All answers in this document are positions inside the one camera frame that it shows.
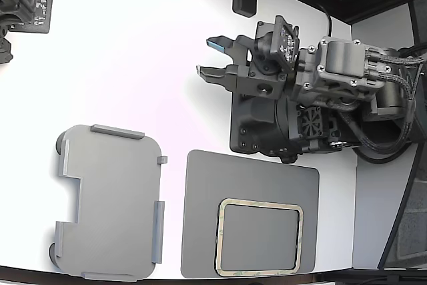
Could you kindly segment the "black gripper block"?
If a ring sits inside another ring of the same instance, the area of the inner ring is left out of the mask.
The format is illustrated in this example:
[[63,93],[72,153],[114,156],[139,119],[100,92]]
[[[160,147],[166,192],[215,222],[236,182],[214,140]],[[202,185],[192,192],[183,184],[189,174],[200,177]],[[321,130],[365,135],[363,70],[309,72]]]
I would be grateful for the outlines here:
[[236,39],[226,36],[210,37],[207,46],[231,57],[234,65],[225,68],[196,66],[197,74],[206,82],[222,86],[230,92],[251,97],[279,100],[289,97],[297,100],[300,93],[313,90],[308,80],[303,80],[304,73],[313,62],[317,52],[315,47],[303,48],[291,62],[278,59],[266,59],[263,55],[253,57],[245,70],[237,65],[247,65],[251,39],[238,35]]

